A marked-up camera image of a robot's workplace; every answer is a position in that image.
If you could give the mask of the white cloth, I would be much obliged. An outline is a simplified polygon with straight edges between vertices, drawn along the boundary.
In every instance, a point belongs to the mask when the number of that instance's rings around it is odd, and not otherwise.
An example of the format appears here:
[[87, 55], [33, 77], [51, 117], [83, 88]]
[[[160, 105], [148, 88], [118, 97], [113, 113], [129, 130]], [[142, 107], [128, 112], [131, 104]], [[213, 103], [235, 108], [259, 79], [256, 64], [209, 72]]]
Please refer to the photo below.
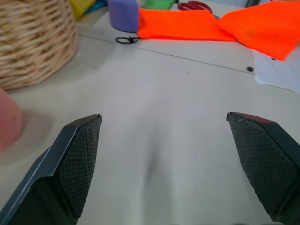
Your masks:
[[255, 82], [288, 89], [300, 94], [300, 46], [284, 61], [275, 60], [256, 50], [254, 57]]

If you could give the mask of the teal block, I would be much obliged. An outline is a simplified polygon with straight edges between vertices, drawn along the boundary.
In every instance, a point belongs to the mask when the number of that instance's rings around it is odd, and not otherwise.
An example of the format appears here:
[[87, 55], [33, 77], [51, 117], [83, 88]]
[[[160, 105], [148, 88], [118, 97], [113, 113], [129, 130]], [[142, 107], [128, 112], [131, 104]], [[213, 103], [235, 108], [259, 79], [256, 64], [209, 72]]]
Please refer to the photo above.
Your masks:
[[96, 0], [85, 12], [85, 14], [92, 13], [100, 8], [107, 6], [107, 0]]

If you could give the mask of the yellow cloth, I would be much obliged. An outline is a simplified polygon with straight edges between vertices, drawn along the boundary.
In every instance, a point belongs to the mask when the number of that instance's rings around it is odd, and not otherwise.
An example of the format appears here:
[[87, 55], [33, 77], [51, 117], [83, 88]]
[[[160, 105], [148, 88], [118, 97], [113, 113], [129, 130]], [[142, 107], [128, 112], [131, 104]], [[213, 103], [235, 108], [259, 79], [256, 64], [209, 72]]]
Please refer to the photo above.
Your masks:
[[80, 18], [95, 2], [96, 0], [69, 0], [74, 18]]

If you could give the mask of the orange cloth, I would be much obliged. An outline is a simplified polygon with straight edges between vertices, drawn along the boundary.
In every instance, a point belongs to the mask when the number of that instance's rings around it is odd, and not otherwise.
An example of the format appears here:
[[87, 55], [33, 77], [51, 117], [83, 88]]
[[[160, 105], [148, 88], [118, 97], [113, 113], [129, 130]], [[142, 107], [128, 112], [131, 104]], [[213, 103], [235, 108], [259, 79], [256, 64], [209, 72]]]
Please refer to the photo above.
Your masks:
[[232, 11], [216, 24], [246, 47], [284, 61], [300, 43], [300, 0]]
[[137, 35], [141, 39], [210, 40], [235, 42], [216, 25], [208, 10], [163, 11], [139, 9]]

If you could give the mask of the red handled scissors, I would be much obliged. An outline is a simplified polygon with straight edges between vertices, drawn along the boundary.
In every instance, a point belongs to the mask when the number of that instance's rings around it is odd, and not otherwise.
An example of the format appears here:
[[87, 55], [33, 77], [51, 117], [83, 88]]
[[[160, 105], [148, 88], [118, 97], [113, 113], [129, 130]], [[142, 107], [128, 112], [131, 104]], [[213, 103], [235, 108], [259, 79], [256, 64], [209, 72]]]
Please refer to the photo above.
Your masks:
[[177, 4], [177, 8], [180, 11], [188, 11], [188, 10], [207, 10], [209, 11], [216, 19], [219, 19], [219, 16], [213, 14], [213, 11], [210, 6], [207, 4], [197, 1], [197, 0], [191, 0], [188, 2], [180, 2], [179, 0], [176, 0], [175, 3]]

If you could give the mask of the woven wicker basket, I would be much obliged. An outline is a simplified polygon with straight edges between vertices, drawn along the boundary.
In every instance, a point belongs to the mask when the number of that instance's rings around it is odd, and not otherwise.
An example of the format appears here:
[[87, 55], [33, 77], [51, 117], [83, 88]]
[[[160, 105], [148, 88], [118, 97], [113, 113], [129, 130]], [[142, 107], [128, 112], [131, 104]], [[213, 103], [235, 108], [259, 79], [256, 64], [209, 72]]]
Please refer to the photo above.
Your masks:
[[0, 88], [42, 82], [71, 60], [78, 43], [69, 0], [0, 0]]

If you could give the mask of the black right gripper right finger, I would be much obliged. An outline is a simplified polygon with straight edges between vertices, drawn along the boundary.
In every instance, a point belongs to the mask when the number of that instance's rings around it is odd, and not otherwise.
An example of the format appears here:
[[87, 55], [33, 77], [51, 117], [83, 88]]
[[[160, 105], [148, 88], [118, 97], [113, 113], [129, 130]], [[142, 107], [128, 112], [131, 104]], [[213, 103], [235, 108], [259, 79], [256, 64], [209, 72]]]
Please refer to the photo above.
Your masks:
[[244, 173], [272, 221], [300, 225], [300, 144], [279, 124], [229, 112]]

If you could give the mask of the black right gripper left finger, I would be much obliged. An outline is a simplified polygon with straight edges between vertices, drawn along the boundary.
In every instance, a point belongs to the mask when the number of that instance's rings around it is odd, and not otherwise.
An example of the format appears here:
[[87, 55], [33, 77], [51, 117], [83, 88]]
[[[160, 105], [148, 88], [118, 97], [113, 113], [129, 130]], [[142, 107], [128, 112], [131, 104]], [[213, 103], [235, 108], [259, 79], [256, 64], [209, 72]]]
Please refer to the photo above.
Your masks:
[[100, 114], [67, 124], [0, 211], [0, 225], [77, 225], [94, 174]]

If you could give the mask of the green cloth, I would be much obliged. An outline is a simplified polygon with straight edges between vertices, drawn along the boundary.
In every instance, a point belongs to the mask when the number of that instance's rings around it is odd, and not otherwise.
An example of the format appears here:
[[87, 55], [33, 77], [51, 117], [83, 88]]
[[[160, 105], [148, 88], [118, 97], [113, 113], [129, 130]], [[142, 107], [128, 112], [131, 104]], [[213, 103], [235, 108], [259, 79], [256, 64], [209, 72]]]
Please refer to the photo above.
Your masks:
[[177, 0], [145, 0], [142, 8], [149, 10], [170, 10]]

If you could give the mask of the pink round object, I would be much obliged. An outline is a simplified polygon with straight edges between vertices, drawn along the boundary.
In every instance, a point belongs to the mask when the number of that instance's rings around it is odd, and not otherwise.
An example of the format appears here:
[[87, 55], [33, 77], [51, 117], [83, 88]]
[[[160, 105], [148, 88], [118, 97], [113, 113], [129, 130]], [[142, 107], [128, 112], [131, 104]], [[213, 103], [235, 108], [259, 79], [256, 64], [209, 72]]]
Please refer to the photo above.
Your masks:
[[17, 103], [0, 89], [0, 152], [13, 145], [23, 129], [23, 113]]

